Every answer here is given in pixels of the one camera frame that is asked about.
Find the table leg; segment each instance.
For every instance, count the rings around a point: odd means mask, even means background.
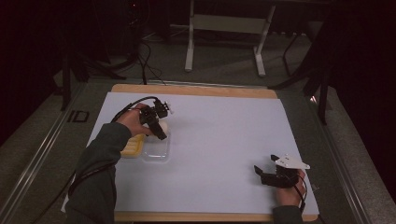
[[[260,40],[260,43],[257,47],[253,48],[259,77],[265,76],[264,64],[262,62],[262,46],[264,45],[265,38],[268,35],[268,30],[270,28],[271,21],[274,16],[275,8],[276,8],[276,6],[271,6],[271,9],[268,12],[267,18],[265,20],[264,26],[262,27],[262,38]]]
[[[194,56],[194,0],[190,0],[190,26],[189,26],[189,45],[187,46],[186,65],[184,70],[190,72],[192,70],[192,60]]]

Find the yellow object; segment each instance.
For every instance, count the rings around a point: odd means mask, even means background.
[[[138,134],[128,140],[126,147],[121,152],[123,158],[137,158],[142,153],[143,143],[145,141],[144,134]]]

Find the white paper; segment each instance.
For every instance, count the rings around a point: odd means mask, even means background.
[[[149,96],[110,92],[90,141],[131,102]],[[175,111],[165,162],[121,159],[116,211],[271,214],[275,188],[261,184],[254,165],[274,174],[271,154],[301,159],[277,99],[156,94]],[[143,102],[153,106],[152,100]],[[317,215],[308,185],[305,214]]]

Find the metal frame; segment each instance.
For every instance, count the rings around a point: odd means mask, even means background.
[[[225,32],[240,32],[261,35],[259,44],[253,48],[259,77],[265,76],[264,64],[262,61],[262,47],[268,35],[272,18],[276,6],[272,5],[266,19],[236,18],[224,16],[210,16],[194,14],[194,0],[190,0],[190,26],[189,26],[189,45],[187,47],[186,72],[192,71],[194,54],[194,29],[214,30]]]

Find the clear plastic container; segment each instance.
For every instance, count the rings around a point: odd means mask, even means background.
[[[169,145],[171,133],[168,132],[167,137],[160,140],[157,136],[147,136],[143,145],[141,154],[145,161],[166,161],[169,157]]]

